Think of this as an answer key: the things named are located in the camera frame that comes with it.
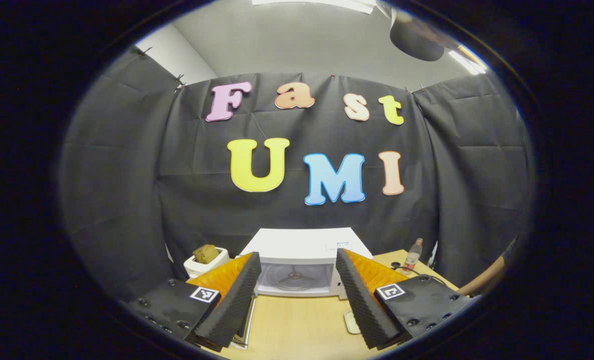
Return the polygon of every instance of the power cord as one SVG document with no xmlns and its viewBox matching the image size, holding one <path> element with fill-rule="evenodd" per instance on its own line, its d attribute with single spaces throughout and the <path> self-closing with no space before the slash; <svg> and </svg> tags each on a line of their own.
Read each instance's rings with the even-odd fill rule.
<svg viewBox="0 0 594 360">
<path fill-rule="evenodd" d="M 415 270 L 413 270 L 413 269 L 409 269 L 409 268 L 407 268 L 407 267 L 405 267 L 405 266 L 404 266 L 404 267 L 403 267 L 403 266 L 400 266 L 400 263 L 399 263 L 399 262 L 393 262 L 393 264 L 391 264 L 391 265 L 392 265 L 391 269 L 393 269 L 393 270 L 395 270 L 395 269 L 406 269 L 407 271 L 412 271 L 412 272 L 414 272 L 415 274 L 417 274 L 417 275 L 419 275 L 419 276 L 420 276 L 420 275 L 422 275 L 422 274 L 418 273 L 417 271 L 415 271 Z M 430 277 L 431 277 L 431 278 L 433 278 L 434 280 L 437 280 L 437 281 L 439 281 L 441 284 L 443 284 L 443 285 L 446 285 L 446 283 L 445 283 L 445 282 L 443 282 L 443 281 L 441 281 L 441 279 L 440 279 L 440 278 L 438 278 L 438 277 L 436 277 L 436 276 L 432 276 L 432 275 L 428 275 L 428 276 L 430 276 Z"/>
</svg>

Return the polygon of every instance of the cable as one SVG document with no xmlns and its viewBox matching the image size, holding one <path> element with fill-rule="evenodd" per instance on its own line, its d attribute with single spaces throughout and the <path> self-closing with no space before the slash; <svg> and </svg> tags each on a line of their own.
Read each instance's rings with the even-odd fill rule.
<svg viewBox="0 0 594 360">
<path fill-rule="evenodd" d="M 407 267 L 405 267 L 405 266 L 404 266 L 404 267 L 403 267 L 403 266 L 395 266 L 395 267 L 393 268 L 393 270 L 394 270 L 394 269 L 406 269 L 407 271 L 412 271 L 412 272 L 414 272 L 415 274 L 417 274 L 417 275 L 419 275 L 419 276 L 420 276 L 420 275 L 422 275 L 422 274 L 418 273 L 417 271 L 415 271 L 415 270 L 413 270 L 413 269 L 409 269 L 409 268 L 407 268 Z M 432 276 L 432 275 L 428 275 L 428 276 L 430 276 L 430 277 L 431 277 L 431 278 L 433 278 L 434 280 L 437 280 L 437 281 L 439 281 L 441 284 L 444 284 L 444 285 L 446 285 L 446 283 L 445 283 L 445 282 L 443 282 L 443 281 L 441 281 L 441 279 L 440 279 L 440 278 L 438 278 L 438 277 L 436 277 L 436 276 Z"/>
</svg>

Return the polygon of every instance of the table surface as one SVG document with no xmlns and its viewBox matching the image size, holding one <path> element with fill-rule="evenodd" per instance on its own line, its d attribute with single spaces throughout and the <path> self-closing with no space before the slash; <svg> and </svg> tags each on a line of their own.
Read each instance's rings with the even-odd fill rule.
<svg viewBox="0 0 594 360">
<path fill-rule="evenodd" d="M 398 250 L 375 255 L 374 260 L 388 267 L 392 262 L 403 263 L 406 256 L 407 251 Z M 415 270 L 437 276 L 457 290 L 421 262 L 415 265 Z M 340 300 L 338 296 L 299 298 L 260 294 L 253 311 L 248 349 L 205 350 L 233 360 L 359 360 L 390 349 L 368 349 L 360 333 L 349 333 L 343 318 L 348 310 L 348 300 Z"/>
</svg>

